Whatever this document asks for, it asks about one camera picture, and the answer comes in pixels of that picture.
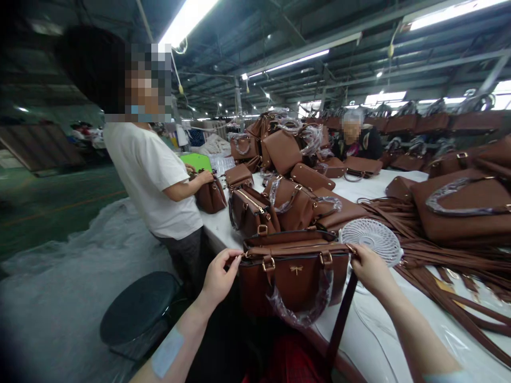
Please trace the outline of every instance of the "small white fan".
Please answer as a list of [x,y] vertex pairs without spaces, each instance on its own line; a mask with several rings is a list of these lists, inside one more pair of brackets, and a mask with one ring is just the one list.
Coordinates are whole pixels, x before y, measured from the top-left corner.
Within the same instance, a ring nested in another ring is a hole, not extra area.
[[[348,222],[340,232],[340,241],[344,244],[366,245],[378,254],[389,268],[396,266],[403,257],[403,249],[398,238],[385,225],[370,219],[357,219]],[[357,286],[357,291],[368,294],[368,291]]]

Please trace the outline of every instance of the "round stool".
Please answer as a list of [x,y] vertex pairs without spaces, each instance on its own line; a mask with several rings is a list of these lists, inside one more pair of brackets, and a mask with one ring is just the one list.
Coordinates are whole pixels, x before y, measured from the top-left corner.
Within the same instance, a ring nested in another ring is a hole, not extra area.
[[178,289],[176,278],[163,271],[136,280],[115,298],[103,316],[101,340],[109,347],[135,340],[162,319]]

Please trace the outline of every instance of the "green folder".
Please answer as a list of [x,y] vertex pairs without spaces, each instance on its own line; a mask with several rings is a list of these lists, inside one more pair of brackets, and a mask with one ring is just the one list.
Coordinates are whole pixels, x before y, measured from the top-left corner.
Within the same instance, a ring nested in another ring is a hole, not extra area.
[[209,157],[205,156],[204,154],[198,153],[185,154],[182,155],[180,158],[184,163],[193,166],[196,169],[196,171],[199,171],[200,169],[206,169],[209,170],[210,172],[213,171]]

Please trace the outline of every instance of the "factory floor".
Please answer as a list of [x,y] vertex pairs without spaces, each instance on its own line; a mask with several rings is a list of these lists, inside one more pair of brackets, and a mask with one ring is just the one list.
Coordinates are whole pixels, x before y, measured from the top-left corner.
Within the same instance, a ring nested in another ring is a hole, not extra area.
[[86,230],[108,204],[127,196],[112,164],[36,178],[0,169],[0,262],[50,240]]

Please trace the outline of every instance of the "person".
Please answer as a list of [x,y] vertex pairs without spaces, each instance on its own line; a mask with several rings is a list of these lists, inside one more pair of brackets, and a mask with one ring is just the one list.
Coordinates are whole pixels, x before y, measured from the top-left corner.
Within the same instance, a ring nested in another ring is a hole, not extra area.
[[[469,382],[467,373],[403,294],[382,258],[365,246],[352,246],[358,254],[351,260],[353,271],[389,314],[414,382]],[[186,380],[208,319],[233,284],[242,258],[240,254],[241,250],[225,249],[211,262],[197,300],[130,383],[182,383]],[[235,260],[225,271],[224,266],[232,257]]]
[[187,295],[196,296],[209,260],[200,259],[203,225],[194,194],[213,175],[204,171],[189,181],[195,169],[151,129],[149,120],[164,114],[151,63],[132,59],[120,37],[93,26],[66,30],[54,53],[77,88],[104,111],[103,138],[119,177],[149,231],[167,247]]
[[342,161],[348,156],[378,160],[383,155],[380,133],[363,121],[360,109],[349,109],[343,115],[340,138],[333,146],[335,156]]

